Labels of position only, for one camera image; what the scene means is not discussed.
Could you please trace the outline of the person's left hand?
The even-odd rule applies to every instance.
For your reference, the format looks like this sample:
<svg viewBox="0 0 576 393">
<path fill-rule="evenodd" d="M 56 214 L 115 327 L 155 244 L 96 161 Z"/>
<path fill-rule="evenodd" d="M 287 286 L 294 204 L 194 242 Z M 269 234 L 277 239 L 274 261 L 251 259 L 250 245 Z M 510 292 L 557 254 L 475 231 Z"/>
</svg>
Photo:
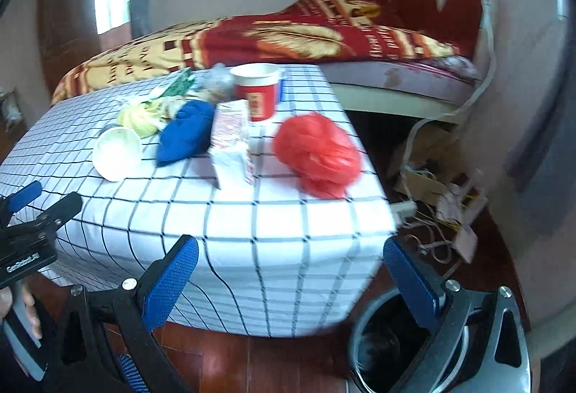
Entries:
<svg viewBox="0 0 576 393">
<path fill-rule="evenodd" d="M 34 307 L 34 298 L 29 291 L 29 287 L 26 283 L 23 283 L 21 288 L 18 291 L 19 296 L 23 302 L 24 307 L 26 308 L 26 316 L 31 324 L 32 334 L 36 339 L 42 338 L 42 332 L 40 327 L 40 320 L 36 309 Z M 7 314 L 9 313 L 10 309 L 12 308 L 14 301 L 14 296 L 9 287 L 4 287 L 0 291 L 0 318 L 4 319 Z"/>
</svg>

